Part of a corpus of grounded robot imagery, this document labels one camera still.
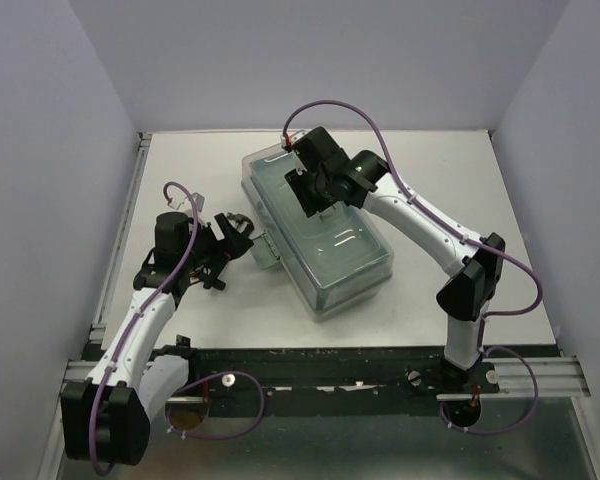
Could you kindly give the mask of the green plastic tool box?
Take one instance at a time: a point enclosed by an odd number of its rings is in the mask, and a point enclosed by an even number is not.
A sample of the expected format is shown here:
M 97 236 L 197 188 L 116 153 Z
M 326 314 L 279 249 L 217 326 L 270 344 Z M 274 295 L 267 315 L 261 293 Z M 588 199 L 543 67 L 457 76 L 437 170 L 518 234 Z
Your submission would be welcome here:
M 282 266 L 305 309 L 324 321 L 377 294 L 393 275 L 393 251 L 368 216 L 337 203 L 312 217 L 285 180 L 295 155 L 277 145 L 242 159 L 241 186 L 261 226 L 250 253 Z

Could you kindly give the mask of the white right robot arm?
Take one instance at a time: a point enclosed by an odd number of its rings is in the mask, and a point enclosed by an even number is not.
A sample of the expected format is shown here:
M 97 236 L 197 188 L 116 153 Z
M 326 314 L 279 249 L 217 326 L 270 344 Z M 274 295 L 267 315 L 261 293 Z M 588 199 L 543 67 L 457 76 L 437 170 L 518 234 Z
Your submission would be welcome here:
M 470 229 L 454 236 L 445 229 L 452 220 L 425 203 L 417 205 L 420 198 L 398 185 L 385 159 L 369 150 L 349 157 L 322 127 L 296 139 L 284 135 L 282 146 L 296 157 L 297 166 L 285 174 L 285 180 L 307 217 L 337 203 L 365 210 L 412 240 L 448 275 L 436 294 L 447 314 L 446 362 L 440 367 L 440 379 L 454 392 L 473 384 L 484 330 L 480 317 L 502 271 L 502 260 L 483 248 L 502 252 L 504 240 L 495 233 L 482 237 Z

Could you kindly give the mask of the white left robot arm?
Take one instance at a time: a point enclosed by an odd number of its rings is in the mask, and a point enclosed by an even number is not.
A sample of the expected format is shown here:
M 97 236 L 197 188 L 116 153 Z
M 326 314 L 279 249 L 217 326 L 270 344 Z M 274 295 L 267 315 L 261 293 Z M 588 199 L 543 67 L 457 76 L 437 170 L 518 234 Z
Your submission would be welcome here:
M 182 212 L 159 215 L 154 246 L 133 280 L 126 316 L 109 348 L 81 381 L 60 397 L 66 455 L 73 460 L 136 465 L 148 446 L 151 422 L 172 392 L 194 393 L 200 368 L 179 355 L 151 357 L 186 291 L 222 291 L 227 264 L 254 245 L 253 222 L 220 213 L 213 225 Z

